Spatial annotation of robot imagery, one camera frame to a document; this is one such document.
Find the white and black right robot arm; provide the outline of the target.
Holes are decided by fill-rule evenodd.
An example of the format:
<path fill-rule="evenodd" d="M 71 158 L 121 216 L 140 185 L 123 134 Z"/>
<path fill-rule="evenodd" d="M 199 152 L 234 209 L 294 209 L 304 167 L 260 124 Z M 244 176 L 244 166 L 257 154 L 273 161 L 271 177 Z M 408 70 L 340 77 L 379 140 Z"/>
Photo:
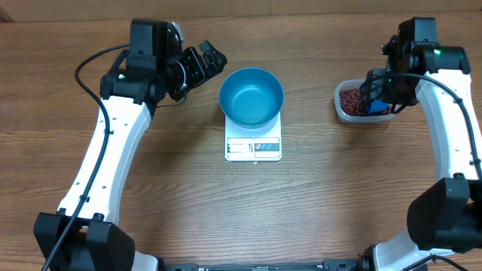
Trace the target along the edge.
<path fill-rule="evenodd" d="M 471 101 L 471 68 L 461 47 L 438 43 L 436 22 L 414 17 L 382 47 L 384 69 L 360 86 L 368 113 L 377 102 L 397 114 L 421 105 L 435 158 L 435 183 L 407 211 L 407 227 L 369 247 L 360 270 L 424 269 L 481 247 L 481 132 Z"/>

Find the blue plastic measuring scoop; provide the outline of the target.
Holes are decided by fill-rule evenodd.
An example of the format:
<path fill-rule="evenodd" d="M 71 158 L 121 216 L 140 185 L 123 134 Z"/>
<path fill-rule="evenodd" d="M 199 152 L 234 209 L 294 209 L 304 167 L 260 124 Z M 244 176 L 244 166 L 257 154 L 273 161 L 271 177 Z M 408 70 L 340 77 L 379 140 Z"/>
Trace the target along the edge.
<path fill-rule="evenodd" d="M 366 103 L 367 116 L 387 115 L 390 113 L 390 104 L 374 99 Z"/>

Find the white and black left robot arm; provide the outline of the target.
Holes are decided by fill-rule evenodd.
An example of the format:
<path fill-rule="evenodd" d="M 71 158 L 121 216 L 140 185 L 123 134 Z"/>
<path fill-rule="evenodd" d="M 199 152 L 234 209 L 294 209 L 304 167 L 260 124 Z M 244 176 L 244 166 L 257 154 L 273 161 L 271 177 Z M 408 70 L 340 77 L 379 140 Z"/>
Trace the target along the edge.
<path fill-rule="evenodd" d="M 163 259 L 136 249 L 119 226 L 124 185 L 141 138 L 169 97 L 185 103 L 188 92 L 219 75 L 227 57 L 210 42 L 186 47 L 181 27 L 134 19 L 130 40 L 102 76 L 93 99 L 96 128 L 78 174 L 53 214 L 42 212 L 34 235 L 46 270 L 162 270 Z"/>

